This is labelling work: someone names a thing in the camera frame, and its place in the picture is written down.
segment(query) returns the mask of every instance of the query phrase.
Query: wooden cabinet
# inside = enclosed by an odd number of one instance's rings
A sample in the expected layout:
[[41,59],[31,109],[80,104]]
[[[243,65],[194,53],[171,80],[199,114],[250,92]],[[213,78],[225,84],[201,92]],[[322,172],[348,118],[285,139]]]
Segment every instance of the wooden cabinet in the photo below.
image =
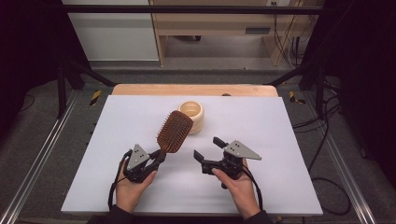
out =
[[[290,0],[290,7],[312,7],[317,0]],[[150,0],[154,6],[267,6],[267,0]],[[282,50],[275,43],[275,16],[254,14],[152,14],[160,62],[166,52],[169,35],[260,35],[278,65]],[[276,32],[286,49],[292,36],[309,36],[315,20],[309,16],[278,15]]]

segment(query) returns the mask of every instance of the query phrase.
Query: hand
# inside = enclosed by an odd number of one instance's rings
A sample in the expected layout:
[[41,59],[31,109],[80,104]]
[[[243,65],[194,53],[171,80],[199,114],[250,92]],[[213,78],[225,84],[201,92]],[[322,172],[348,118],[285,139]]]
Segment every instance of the hand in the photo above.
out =
[[254,197],[253,184],[245,173],[242,173],[238,179],[233,180],[221,170],[213,169],[212,172],[231,192],[233,202],[243,219],[252,217],[260,212],[256,198]]
[[[119,180],[123,179],[125,163],[122,165]],[[117,207],[125,212],[132,213],[139,202],[143,191],[152,183],[157,171],[151,172],[141,184],[133,183],[128,179],[121,180],[116,186]]]

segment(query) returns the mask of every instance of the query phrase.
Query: white tabletop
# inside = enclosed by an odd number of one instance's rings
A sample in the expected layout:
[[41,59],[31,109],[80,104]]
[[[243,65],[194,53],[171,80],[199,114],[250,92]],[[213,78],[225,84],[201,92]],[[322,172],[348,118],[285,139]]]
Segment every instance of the white tabletop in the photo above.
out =
[[162,216],[237,214],[228,190],[213,175],[203,175],[193,158],[219,161],[212,143],[239,140],[262,156],[248,166],[262,190],[263,208],[274,216],[317,216],[322,210],[304,165],[282,98],[223,96],[108,96],[91,142],[66,196],[66,213],[107,212],[107,197],[122,155],[139,144],[159,149],[157,132],[185,101],[205,108],[205,127],[189,135],[176,154],[168,154],[135,212]]

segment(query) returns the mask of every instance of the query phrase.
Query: brush bristles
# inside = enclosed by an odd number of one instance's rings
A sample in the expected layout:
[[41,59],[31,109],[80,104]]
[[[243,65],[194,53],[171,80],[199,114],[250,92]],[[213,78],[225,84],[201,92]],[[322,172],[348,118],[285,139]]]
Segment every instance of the brush bristles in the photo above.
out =
[[161,151],[177,152],[189,134],[192,124],[193,121],[189,116],[177,110],[173,111],[157,136]]

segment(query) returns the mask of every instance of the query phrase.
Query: sleeve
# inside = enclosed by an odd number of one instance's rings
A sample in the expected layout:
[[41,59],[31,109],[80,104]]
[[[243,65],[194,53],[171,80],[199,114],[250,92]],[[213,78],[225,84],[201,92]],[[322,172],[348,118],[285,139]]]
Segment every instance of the sleeve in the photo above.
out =
[[114,205],[106,216],[93,216],[87,224],[130,224],[134,216]]
[[260,211],[258,214],[254,215],[253,217],[250,217],[248,219],[245,219],[242,224],[274,224],[274,222],[271,220],[271,218],[268,217],[267,212],[264,210]]

